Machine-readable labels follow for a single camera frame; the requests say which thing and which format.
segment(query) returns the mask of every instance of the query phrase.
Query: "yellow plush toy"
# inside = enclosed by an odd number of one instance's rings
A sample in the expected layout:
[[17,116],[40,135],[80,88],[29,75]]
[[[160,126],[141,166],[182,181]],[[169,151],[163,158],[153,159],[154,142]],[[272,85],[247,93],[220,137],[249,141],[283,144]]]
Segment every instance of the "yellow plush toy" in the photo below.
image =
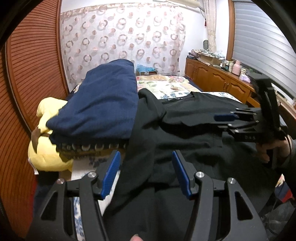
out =
[[59,113],[66,100],[52,97],[43,99],[37,108],[37,116],[41,117],[38,127],[32,132],[31,141],[28,149],[28,157],[37,170],[60,172],[65,170],[72,171],[73,160],[68,160],[58,152],[56,145],[49,140],[52,130],[46,127],[46,122]]

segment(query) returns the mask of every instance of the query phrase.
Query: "silver bolt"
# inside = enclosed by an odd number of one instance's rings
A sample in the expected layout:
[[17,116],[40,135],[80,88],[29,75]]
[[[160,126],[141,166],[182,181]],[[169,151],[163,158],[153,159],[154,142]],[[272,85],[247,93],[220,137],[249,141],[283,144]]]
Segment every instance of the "silver bolt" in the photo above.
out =
[[205,174],[203,172],[197,172],[196,176],[199,178],[203,178],[205,176]]
[[234,178],[230,177],[230,178],[228,178],[228,182],[230,184],[235,184],[236,183],[236,180]]
[[65,182],[65,179],[63,179],[63,178],[59,178],[57,180],[57,184],[63,184],[64,182]]
[[93,177],[96,176],[96,173],[95,173],[95,172],[89,172],[89,173],[87,174],[87,176],[90,177],[90,178],[93,178]]

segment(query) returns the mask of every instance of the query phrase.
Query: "navy blue folded fabric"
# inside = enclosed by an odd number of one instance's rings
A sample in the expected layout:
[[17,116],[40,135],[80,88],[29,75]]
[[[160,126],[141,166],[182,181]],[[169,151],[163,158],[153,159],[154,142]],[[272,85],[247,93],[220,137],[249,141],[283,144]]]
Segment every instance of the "navy blue folded fabric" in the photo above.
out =
[[53,144],[128,139],[138,105],[134,65],[118,59],[87,72],[77,93],[49,119]]

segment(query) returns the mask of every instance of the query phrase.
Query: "pink bottle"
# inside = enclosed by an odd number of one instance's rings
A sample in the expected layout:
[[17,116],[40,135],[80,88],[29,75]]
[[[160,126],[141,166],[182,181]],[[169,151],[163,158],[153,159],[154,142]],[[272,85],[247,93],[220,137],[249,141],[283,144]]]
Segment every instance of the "pink bottle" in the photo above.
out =
[[239,60],[236,60],[235,64],[233,65],[233,68],[232,68],[232,73],[235,74],[235,75],[238,75],[240,76],[240,71],[242,69],[242,66],[240,65],[240,61]]

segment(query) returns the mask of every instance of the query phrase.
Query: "gray roller shade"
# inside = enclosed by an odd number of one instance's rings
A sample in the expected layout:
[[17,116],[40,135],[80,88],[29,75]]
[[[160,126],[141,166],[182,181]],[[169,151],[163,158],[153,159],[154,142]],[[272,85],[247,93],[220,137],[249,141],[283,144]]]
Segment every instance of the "gray roller shade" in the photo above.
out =
[[296,97],[296,54],[276,24],[256,4],[233,0],[233,59],[266,74]]

